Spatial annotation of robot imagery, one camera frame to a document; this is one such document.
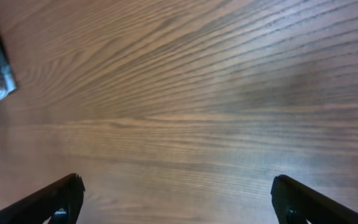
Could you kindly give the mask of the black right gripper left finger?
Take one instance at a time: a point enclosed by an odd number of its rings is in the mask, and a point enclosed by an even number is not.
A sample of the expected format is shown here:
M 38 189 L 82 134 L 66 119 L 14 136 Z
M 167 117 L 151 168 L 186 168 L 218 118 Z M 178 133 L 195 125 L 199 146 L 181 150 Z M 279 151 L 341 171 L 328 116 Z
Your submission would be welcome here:
M 84 199 L 82 178 L 69 174 L 0 210 L 0 224 L 75 224 Z

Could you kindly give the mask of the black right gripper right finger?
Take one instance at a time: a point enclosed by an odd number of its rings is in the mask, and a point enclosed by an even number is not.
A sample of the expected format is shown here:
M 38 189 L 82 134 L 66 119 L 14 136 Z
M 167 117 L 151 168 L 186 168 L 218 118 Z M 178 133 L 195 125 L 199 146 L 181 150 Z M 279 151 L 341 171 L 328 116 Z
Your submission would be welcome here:
M 279 224 L 358 224 L 358 213 L 287 175 L 274 178 L 272 205 Z

